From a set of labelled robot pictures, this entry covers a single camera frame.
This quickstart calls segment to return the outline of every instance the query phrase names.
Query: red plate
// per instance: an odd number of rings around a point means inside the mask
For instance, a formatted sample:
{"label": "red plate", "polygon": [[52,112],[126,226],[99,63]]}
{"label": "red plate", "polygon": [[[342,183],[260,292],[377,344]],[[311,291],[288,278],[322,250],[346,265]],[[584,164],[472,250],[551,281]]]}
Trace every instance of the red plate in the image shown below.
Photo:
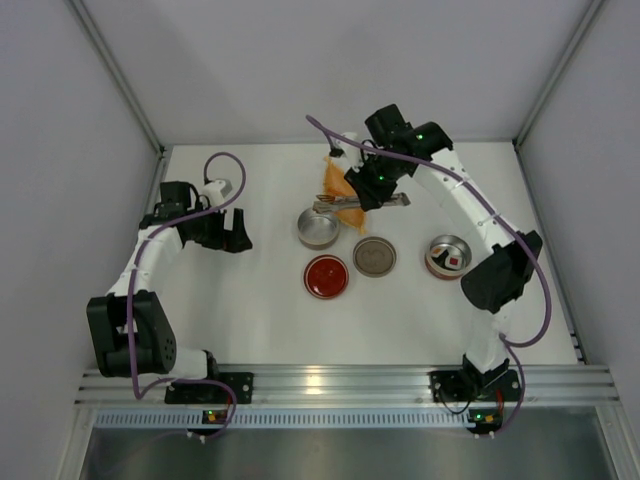
{"label": "red plate", "polygon": [[320,255],[304,269],[304,286],[316,298],[328,300],[337,297],[348,284],[347,266],[333,255]]}

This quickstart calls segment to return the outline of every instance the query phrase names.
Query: ventilation grille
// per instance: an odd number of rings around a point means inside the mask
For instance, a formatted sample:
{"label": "ventilation grille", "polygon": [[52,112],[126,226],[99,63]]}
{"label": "ventilation grille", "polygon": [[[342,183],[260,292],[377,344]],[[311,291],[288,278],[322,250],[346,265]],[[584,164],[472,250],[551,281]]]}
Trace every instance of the ventilation grille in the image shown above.
{"label": "ventilation grille", "polygon": [[[97,428],[218,428],[204,425],[204,410],[102,410]],[[466,415],[425,409],[238,409],[229,428],[443,428],[467,427]]]}

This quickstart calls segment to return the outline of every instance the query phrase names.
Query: silver bowl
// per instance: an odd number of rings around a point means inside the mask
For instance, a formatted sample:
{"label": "silver bowl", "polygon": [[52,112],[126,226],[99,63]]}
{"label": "silver bowl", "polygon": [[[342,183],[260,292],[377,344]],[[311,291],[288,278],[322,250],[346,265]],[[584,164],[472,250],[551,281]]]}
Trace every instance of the silver bowl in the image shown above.
{"label": "silver bowl", "polygon": [[321,250],[333,244],[340,233],[340,220],[332,213],[306,209],[298,217],[298,238],[306,247]]}

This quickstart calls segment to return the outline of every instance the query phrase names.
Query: gray lid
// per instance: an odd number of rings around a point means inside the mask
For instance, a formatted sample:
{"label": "gray lid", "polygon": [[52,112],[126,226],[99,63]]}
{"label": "gray lid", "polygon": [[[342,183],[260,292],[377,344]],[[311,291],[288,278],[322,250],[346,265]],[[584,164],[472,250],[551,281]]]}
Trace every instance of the gray lid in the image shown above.
{"label": "gray lid", "polygon": [[384,238],[367,237],[353,249],[353,263],[367,277],[383,277],[396,264],[396,249]]}

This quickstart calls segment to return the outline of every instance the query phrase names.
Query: gray floor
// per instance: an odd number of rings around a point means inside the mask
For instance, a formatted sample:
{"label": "gray floor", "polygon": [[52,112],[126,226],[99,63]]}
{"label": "gray floor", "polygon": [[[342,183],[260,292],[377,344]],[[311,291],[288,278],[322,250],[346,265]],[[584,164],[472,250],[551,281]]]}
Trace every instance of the gray floor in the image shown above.
{"label": "gray floor", "polygon": [[[234,430],[206,445],[177,434],[145,446],[162,432],[96,430],[82,478],[616,478],[590,412],[526,410],[510,431],[493,441],[474,440],[463,432]],[[133,451],[137,453],[127,458]],[[120,466],[105,476],[114,465]]]}

